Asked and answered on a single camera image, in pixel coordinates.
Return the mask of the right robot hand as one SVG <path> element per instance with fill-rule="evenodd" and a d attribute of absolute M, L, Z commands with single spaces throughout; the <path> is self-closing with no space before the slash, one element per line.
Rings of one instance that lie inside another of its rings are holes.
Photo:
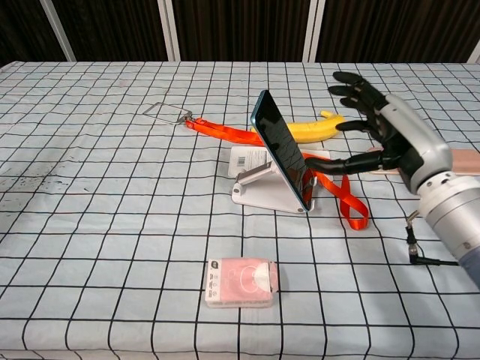
<path fill-rule="evenodd" d="M 374 170 L 397 170 L 408 191 L 416 194 L 431 177 L 452 170 L 453 156 L 447 143 L 403 99 L 383 94 L 356 73 L 336 71 L 339 82 L 328 88 L 340 102 L 366 116 L 365 121 L 347 121 L 339 131 L 368 133 L 382 148 L 347 159 L 321 160 L 308 157 L 308 168 L 329 175 L 350 175 Z"/>

